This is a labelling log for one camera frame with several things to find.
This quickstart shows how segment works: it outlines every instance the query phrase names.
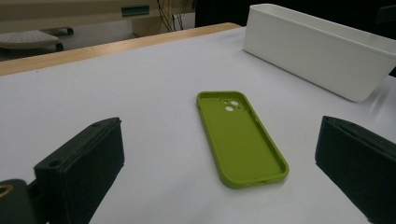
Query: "white tabletop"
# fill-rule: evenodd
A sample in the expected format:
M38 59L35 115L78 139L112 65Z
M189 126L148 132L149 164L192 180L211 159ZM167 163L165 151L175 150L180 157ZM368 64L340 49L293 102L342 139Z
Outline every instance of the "white tabletop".
M0 77L0 180L101 119L120 117L125 166L91 223L368 223L316 166L322 116L396 142L396 78L352 103L256 58L245 28ZM290 166L276 184L228 189L195 97L241 91Z

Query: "phone case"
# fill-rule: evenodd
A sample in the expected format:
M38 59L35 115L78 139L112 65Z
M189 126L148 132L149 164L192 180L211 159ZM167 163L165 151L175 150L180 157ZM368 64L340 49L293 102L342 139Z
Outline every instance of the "phone case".
M243 93L200 92L197 106L225 186L240 189L288 175L288 164Z

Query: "white storage box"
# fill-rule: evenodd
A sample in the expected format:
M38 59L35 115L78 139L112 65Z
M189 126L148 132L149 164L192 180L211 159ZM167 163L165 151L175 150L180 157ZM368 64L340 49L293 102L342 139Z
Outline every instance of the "white storage box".
M396 40L271 4L250 7L244 49L355 102L396 66Z

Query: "floor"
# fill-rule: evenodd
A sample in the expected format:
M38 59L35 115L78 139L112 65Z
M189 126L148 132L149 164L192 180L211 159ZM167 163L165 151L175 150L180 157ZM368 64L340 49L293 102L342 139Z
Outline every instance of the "floor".
M184 29L194 27L194 13L184 14L181 19L182 27ZM180 30L180 25L177 21L175 22L175 27L176 30ZM68 35L66 29L55 29L44 32L58 36L64 45L64 50L80 49L89 46L138 38L138 36L132 31L131 21L113 21L74 26L72 28L74 30L73 35ZM49 46L42 49L0 49L0 62L52 53L55 51L55 46Z

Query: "wooden table edge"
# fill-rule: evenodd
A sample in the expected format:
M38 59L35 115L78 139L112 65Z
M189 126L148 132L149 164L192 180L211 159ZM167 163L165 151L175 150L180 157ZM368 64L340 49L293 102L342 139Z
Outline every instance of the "wooden table edge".
M123 40L119 42L97 45L82 49L71 49L62 52L54 52L34 57L4 61L0 62L0 77L64 63L82 61L94 57L122 52L129 49L139 49L151 45L191 38L199 35L214 34L217 32L231 30L239 27L240 26L237 24L227 22L173 33Z

